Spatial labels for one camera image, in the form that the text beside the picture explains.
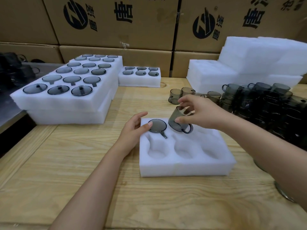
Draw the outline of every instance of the gray glass mug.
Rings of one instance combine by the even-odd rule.
[[[193,125],[192,124],[185,124],[185,123],[176,123],[175,119],[177,117],[180,116],[188,116],[188,115],[192,115],[189,113],[187,113],[187,109],[185,109],[182,106],[177,106],[174,110],[174,112],[172,113],[171,117],[169,118],[169,125],[171,126],[172,129],[174,129],[175,131],[179,131],[179,132],[183,132],[185,134],[190,134],[193,131]]]

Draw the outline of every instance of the printed logo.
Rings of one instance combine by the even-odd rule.
[[[212,34],[215,28],[215,19],[213,15],[209,14],[207,8],[205,8],[205,13],[200,17],[198,16],[193,23],[193,34],[197,38],[207,38]]]
[[[69,0],[67,2],[67,5],[64,5],[63,12],[66,21],[73,28],[78,30],[86,28],[88,24],[88,17],[86,11],[83,9],[83,7],[80,4],[74,2],[73,0]]]

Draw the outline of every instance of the wooden table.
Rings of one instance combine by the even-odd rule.
[[[37,126],[0,159],[0,229],[47,229],[135,113],[169,117],[172,88],[119,87],[103,125]],[[296,95],[307,97],[307,85]],[[307,213],[223,134],[237,164],[226,176],[141,178],[136,148],[123,162],[106,228],[306,229]]]

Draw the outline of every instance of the hand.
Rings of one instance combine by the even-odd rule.
[[[136,146],[140,140],[140,136],[147,132],[151,126],[152,122],[141,125],[141,118],[146,116],[148,112],[141,112],[135,114],[128,122],[125,123],[119,138],[117,139],[116,145],[119,150],[124,154],[124,157],[129,154],[129,152]]]
[[[233,116],[231,113],[220,108],[209,98],[188,94],[180,98],[178,102],[180,102],[180,106],[182,107],[189,107],[186,112],[195,110],[195,113],[191,116],[176,118],[176,123],[191,123],[204,128],[219,129],[219,126],[223,124],[225,120]]]

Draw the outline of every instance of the stack of glass mugs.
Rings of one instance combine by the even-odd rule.
[[[307,99],[293,95],[290,87],[279,83],[273,86],[262,82],[241,86],[227,84],[222,89],[223,95],[215,91],[207,95],[198,94],[189,87],[172,89],[169,102],[178,105],[178,99],[187,94],[207,97],[224,110],[307,151],[307,134],[304,131]],[[276,182],[275,186],[284,197],[294,202]]]

